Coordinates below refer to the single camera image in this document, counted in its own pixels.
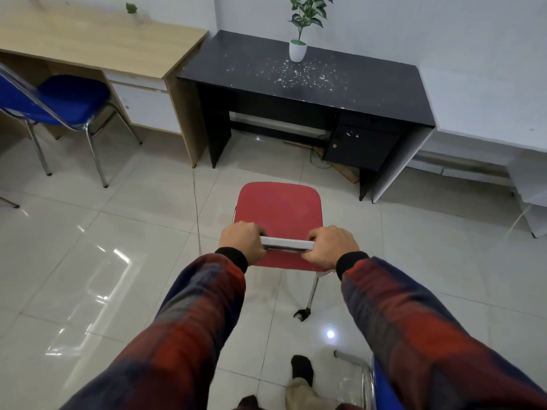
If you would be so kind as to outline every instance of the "red chair seat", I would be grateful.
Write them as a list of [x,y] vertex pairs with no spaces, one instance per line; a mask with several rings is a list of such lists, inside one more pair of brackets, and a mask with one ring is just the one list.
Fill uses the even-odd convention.
[[[249,183],[237,199],[234,222],[254,222],[268,236],[306,240],[311,229],[323,226],[321,198],[311,187],[286,183]],[[272,251],[257,266],[281,269],[324,269],[302,259],[298,253]]]

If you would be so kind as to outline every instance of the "black desk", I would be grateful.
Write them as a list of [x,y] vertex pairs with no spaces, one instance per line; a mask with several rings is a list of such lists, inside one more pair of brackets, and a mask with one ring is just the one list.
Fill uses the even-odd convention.
[[[415,66],[220,31],[178,74],[197,82],[215,167],[231,128],[326,149],[360,168],[360,199],[415,126],[435,125]],[[229,111],[332,132],[318,139],[230,121]]]

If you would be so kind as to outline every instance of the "black cuff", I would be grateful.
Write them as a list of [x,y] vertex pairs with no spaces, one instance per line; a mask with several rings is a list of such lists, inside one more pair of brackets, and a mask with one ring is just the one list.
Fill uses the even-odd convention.
[[351,251],[342,255],[338,259],[338,262],[336,262],[336,274],[338,275],[338,278],[342,280],[342,275],[347,269],[351,269],[359,260],[368,258],[369,255],[363,251]]
[[245,273],[249,267],[249,263],[247,262],[245,255],[235,248],[218,248],[215,253],[226,256],[232,261],[233,264],[241,269],[243,273]]

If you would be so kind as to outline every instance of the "plaid shirt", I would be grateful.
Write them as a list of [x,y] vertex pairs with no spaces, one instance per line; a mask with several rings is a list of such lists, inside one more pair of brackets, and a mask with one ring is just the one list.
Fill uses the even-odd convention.
[[[337,271],[355,323],[407,410],[547,409],[537,385],[471,338],[399,269],[353,253],[340,259]],[[199,257],[181,272],[154,323],[62,410],[206,410],[244,294],[242,269],[228,257]]]

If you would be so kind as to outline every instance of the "small plant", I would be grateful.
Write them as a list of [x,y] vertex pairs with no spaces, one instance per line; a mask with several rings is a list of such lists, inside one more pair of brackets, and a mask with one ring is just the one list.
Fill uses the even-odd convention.
[[293,10],[298,10],[298,13],[293,14],[293,18],[289,20],[292,24],[298,27],[298,40],[293,42],[298,42],[296,44],[304,45],[304,42],[300,41],[302,36],[302,30],[304,27],[311,26],[312,24],[317,24],[318,26],[323,26],[321,20],[316,16],[321,16],[321,18],[326,19],[325,0],[291,0],[293,5]]
[[136,14],[137,13],[137,6],[131,3],[125,3],[125,9],[129,14]]

